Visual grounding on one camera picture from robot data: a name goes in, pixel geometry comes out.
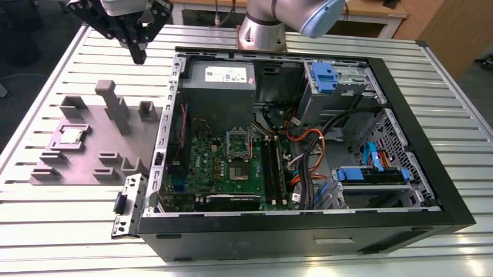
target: slotted metal table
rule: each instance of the slotted metal table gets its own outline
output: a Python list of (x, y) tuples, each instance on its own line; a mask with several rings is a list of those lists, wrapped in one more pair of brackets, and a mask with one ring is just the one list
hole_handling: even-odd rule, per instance
[(287, 34), (290, 52), (382, 58), (463, 196), (477, 225), (390, 253), (164, 263), (139, 239), (112, 241), (120, 186), (28, 183), (65, 95), (103, 104), (99, 79), (127, 105), (161, 105), (175, 46), (235, 48), (235, 30), (167, 26), (144, 66), (128, 50), (81, 27), (0, 156), (0, 274), (108, 276), (483, 276), (493, 274), (493, 132), (426, 47), (402, 40)]

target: power supply label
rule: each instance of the power supply label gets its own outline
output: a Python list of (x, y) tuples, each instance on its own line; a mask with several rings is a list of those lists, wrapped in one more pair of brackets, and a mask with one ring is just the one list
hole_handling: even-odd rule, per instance
[(206, 82), (246, 83), (247, 69), (210, 66), (206, 68)]

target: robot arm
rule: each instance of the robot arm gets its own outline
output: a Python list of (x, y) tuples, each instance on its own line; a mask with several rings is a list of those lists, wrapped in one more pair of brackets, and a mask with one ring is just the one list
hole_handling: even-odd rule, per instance
[[(135, 64), (144, 64), (147, 44), (171, 17), (168, 0), (71, 0), (68, 8), (107, 39), (119, 40)], [(148, 9), (153, 20), (144, 26), (141, 15)]]
[[(240, 48), (282, 51), (286, 47), (284, 25), (311, 38), (323, 35), (343, 11), (345, 0), (248, 0), (239, 30)], [(169, 0), (71, 0), (68, 8), (107, 39), (116, 38), (129, 50), (133, 63), (145, 61), (145, 47), (167, 23)], [(141, 23), (151, 10), (153, 21)]]

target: expansion slot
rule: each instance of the expansion slot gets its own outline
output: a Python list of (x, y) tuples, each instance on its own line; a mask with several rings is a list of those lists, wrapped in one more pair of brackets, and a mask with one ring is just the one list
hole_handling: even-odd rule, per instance
[(274, 172), (270, 163), (270, 155), (268, 155), (268, 140), (263, 140), (260, 144), (260, 156), (262, 156), (262, 168), (263, 168), (263, 187), (264, 187), (264, 199), (267, 203), (271, 203), (275, 200), (275, 191), (274, 191)]

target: ram slot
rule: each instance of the ram slot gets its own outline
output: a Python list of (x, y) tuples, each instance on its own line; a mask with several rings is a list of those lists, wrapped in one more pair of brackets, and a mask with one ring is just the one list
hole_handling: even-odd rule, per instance
[(263, 140), (260, 145), (263, 188), (266, 201), (267, 203), (271, 203), (271, 201), (275, 200), (275, 183), (274, 183), (272, 164), (270, 163), (268, 146), (270, 146), (268, 140)]
[(279, 173), (279, 178), (278, 178), (279, 195), (278, 195), (278, 199), (279, 199), (279, 201), (283, 201), (284, 196), (286, 196), (286, 180), (284, 180), (283, 156), (280, 154), (279, 137), (275, 138), (275, 160), (278, 161), (278, 166), (276, 166), (275, 170)]
[(268, 159), (270, 159), (270, 168), (272, 171), (272, 190), (274, 190), (274, 198), (276, 201), (280, 201), (282, 199), (282, 193), (280, 193), (280, 165), (278, 161), (278, 147), (275, 140), (268, 141)]

